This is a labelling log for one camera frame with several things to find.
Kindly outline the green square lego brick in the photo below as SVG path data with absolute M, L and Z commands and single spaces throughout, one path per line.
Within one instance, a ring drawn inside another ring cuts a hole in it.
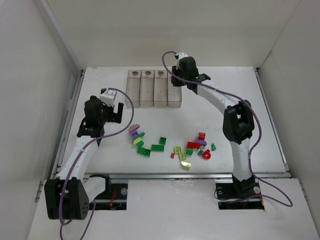
M 137 149 L 137 153 L 138 153 L 139 155 L 143 155 L 144 152 L 145 152 L 145 148 L 144 148 L 144 147 L 139 147 L 139 148 Z

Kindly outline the green long lego brick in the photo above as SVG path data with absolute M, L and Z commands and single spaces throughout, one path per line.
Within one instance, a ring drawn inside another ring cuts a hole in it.
M 151 151 L 152 152 L 164 152 L 165 146 L 161 144 L 152 144 Z

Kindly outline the green small square lego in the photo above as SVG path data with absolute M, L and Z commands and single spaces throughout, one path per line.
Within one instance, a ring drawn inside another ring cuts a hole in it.
M 167 139 L 165 137 L 160 137 L 159 139 L 159 144 L 160 145 L 165 145 L 166 144 Z

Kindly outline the red large lego brick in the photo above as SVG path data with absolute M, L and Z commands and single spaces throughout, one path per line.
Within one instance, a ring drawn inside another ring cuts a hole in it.
M 187 148 L 188 149 L 199 149 L 201 147 L 201 144 L 200 143 L 197 143 L 197 142 L 191 142 L 191 141 L 188 141 L 187 142 Z

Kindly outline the purple lego brick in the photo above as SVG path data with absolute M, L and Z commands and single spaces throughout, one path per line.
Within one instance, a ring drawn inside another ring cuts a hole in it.
M 200 144 L 203 147 L 207 146 L 207 142 L 205 140 L 202 140 L 202 139 L 196 139 L 194 142 Z

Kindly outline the lime square lego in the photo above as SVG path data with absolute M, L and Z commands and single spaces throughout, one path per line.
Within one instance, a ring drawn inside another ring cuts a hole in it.
M 179 152 L 178 157 L 180 161 L 184 161 L 187 159 L 187 154 L 185 152 Z
M 181 147 L 180 146 L 175 146 L 174 147 L 174 153 L 175 154 L 178 154 L 178 153 L 181 153 L 182 152 L 182 150 L 181 150 Z

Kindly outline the green cone lego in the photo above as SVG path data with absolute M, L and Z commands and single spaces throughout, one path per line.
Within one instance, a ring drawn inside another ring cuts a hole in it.
M 214 143 L 212 143 L 212 144 L 211 144 L 211 150 L 212 150 L 212 151 L 215 151 L 216 149 L 217 149 L 217 147 L 215 146 Z

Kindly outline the red ring lego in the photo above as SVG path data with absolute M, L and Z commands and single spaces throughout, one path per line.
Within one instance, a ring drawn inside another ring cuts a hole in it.
M 202 154 L 201 154 L 201 157 L 204 159 L 204 160 L 209 160 L 211 158 L 211 151 L 209 149 L 207 149 L 206 151 L 204 151 Z

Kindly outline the red arch lego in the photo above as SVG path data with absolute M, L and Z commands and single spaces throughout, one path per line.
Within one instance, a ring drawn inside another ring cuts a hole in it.
M 198 138 L 197 138 L 198 140 L 204 141 L 205 138 L 206 138 L 206 134 L 204 132 L 199 132 L 198 133 Z

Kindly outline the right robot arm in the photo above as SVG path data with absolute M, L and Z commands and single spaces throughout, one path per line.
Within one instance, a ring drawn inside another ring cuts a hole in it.
M 222 132 L 230 142 L 233 158 L 233 188 L 244 192 L 255 183 L 249 168 L 250 139 L 255 128 L 252 112 L 241 100 L 215 90 L 210 84 L 211 78 L 199 73 L 193 57 L 184 52 L 176 53 L 174 57 L 177 63 L 171 68 L 172 85 L 187 86 L 223 114 Z

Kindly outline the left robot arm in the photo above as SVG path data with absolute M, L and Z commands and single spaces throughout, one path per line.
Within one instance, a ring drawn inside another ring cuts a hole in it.
M 107 90 L 99 97 L 92 95 L 84 103 L 84 118 L 73 151 L 57 176 L 44 184 L 49 219 L 84 220 L 91 202 L 105 191 L 105 178 L 94 176 L 84 181 L 84 176 L 105 134 L 104 125 L 122 122 L 124 105 L 118 103 L 117 112 L 114 111 L 116 95 L 116 91 Z

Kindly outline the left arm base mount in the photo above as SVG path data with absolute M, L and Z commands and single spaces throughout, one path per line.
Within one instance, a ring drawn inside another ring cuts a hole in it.
M 96 211 L 118 211 L 127 209 L 128 182 L 113 181 L 110 179 L 105 186 L 105 191 L 97 195 Z

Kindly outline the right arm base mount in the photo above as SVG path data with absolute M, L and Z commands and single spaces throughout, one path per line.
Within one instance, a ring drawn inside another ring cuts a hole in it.
M 232 182 L 216 182 L 214 196 L 219 210 L 264 210 L 258 182 L 243 192 L 238 192 Z

